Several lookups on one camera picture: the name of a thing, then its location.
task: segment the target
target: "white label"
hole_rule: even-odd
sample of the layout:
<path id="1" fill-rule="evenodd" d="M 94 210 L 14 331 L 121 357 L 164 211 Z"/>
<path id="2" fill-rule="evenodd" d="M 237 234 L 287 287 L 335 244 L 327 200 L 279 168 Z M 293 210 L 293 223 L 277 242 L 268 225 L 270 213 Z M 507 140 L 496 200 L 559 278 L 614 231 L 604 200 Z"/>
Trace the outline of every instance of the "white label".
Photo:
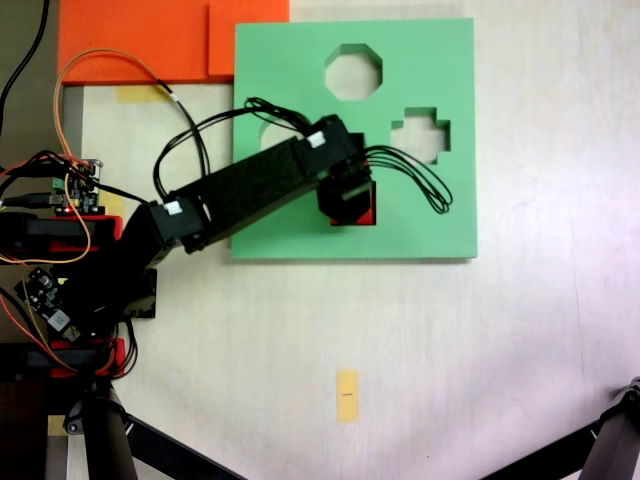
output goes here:
<path id="1" fill-rule="evenodd" d="M 80 336 L 80 332 L 78 331 L 78 329 L 76 327 L 71 325 L 69 328 L 67 328 L 64 331 L 64 333 L 62 335 L 67 340 L 69 340 L 70 342 L 75 342 L 78 339 L 78 337 Z"/>
<path id="2" fill-rule="evenodd" d="M 318 148 L 320 145 L 324 145 L 327 141 L 324 138 L 324 133 L 322 131 L 316 132 L 313 135 L 309 135 L 307 137 L 311 148 Z"/>
<path id="3" fill-rule="evenodd" d="M 164 209 L 167 211 L 169 215 L 177 215 L 182 213 L 182 208 L 180 208 L 180 202 L 173 201 L 164 204 Z"/>
<path id="4" fill-rule="evenodd" d="M 61 331 L 64 327 L 66 327 L 69 321 L 70 321 L 69 317 L 62 310 L 56 310 L 56 313 L 51 315 L 47 320 L 49 325 L 55 328 L 58 332 Z"/>

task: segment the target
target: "sticker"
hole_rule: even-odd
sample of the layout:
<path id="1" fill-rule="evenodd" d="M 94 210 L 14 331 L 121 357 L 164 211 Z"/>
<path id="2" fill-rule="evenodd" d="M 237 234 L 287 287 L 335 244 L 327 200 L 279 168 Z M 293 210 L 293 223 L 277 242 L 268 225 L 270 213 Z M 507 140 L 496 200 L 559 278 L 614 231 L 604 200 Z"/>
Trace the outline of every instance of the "sticker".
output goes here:
<path id="1" fill-rule="evenodd" d="M 67 340 L 69 340 L 70 342 L 75 342 L 78 339 L 78 337 L 80 336 L 80 332 L 78 331 L 78 329 L 76 327 L 71 325 L 69 328 L 67 328 L 64 331 L 62 336 L 64 338 L 66 338 Z"/>
<path id="2" fill-rule="evenodd" d="M 311 145 L 311 148 L 318 148 L 319 146 L 327 143 L 327 141 L 324 138 L 324 133 L 322 133 L 322 130 L 312 135 L 309 135 L 307 137 L 307 140 L 309 141 L 309 145 Z"/>
<path id="3" fill-rule="evenodd" d="M 70 321 L 69 317 L 62 310 L 56 310 L 55 313 L 51 315 L 47 320 L 49 325 L 55 328 L 58 332 L 60 332 L 64 327 L 66 327 L 69 321 Z"/>
<path id="4" fill-rule="evenodd" d="M 165 203 L 164 209 L 167 211 L 169 215 L 178 215 L 182 213 L 182 208 L 180 208 L 180 202 L 174 200 L 173 202 Z"/>
<path id="5" fill-rule="evenodd" d="M 116 100 L 118 103 L 171 102 L 167 92 L 156 85 L 119 85 Z"/>
<path id="6" fill-rule="evenodd" d="M 358 372 L 339 370 L 336 378 L 338 392 L 338 423 L 355 422 L 358 414 Z"/>

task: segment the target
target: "green foam board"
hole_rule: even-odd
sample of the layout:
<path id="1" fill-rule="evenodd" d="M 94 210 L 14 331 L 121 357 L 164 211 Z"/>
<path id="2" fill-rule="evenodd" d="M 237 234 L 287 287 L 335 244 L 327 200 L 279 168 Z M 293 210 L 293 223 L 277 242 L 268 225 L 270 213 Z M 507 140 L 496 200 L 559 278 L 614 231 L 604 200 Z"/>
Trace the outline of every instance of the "green foam board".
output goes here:
<path id="1" fill-rule="evenodd" d="M 362 101 L 338 99 L 325 68 L 341 51 L 366 45 L 382 63 L 382 84 Z M 435 109 L 450 122 L 450 151 L 432 168 L 454 202 L 437 215 L 409 177 L 374 169 L 375 226 L 332 227 L 310 193 L 232 239 L 234 258 L 469 258 L 477 255 L 473 21 L 470 19 L 243 24 L 236 31 L 234 103 L 262 97 L 312 121 L 338 114 L 368 145 L 391 142 L 407 110 Z M 264 123 L 234 121 L 233 156 L 260 150 Z"/>

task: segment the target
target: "yellow sticky note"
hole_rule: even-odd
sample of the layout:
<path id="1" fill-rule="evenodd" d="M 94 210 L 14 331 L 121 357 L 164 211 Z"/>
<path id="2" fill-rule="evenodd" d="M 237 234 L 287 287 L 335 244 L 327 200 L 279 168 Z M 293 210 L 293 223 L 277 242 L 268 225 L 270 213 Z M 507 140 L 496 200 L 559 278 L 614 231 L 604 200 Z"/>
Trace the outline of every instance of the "yellow sticky note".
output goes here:
<path id="1" fill-rule="evenodd" d="M 355 422 L 358 415 L 358 372 L 339 370 L 337 375 L 338 423 Z"/>
<path id="2" fill-rule="evenodd" d="M 170 102 L 169 95 L 155 85 L 119 85 L 116 87 L 118 103 Z"/>

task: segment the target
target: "yellow tape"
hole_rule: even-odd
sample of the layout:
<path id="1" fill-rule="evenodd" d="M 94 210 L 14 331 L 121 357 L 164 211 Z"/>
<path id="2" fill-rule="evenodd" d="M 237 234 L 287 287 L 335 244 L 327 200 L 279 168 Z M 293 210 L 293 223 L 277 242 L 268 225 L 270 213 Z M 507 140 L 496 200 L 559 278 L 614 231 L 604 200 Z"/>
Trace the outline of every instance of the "yellow tape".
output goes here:
<path id="1" fill-rule="evenodd" d="M 167 92 L 155 85 L 119 85 L 116 87 L 118 103 L 171 102 Z"/>
<path id="2" fill-rule="evenodd" d="M 358 415 L 358 372 L 339 370 L 336 378 L 338 391 L 338 423 L 355 422 Z"/>
<path id="3" fill-rule="evenodd" d="M 107 215 L 124 217 L 124 200 L 122 200 L 122 197 L 103 190 L 100 192 L 100 205 L 105 208 Z"/>
<path id="4" fill-rule="evenodd" d="M 47 419 L 50 437 L 66 437 L 67 431 L 62 424 L 64 423 L 64 415 L 49 415 Z"/>

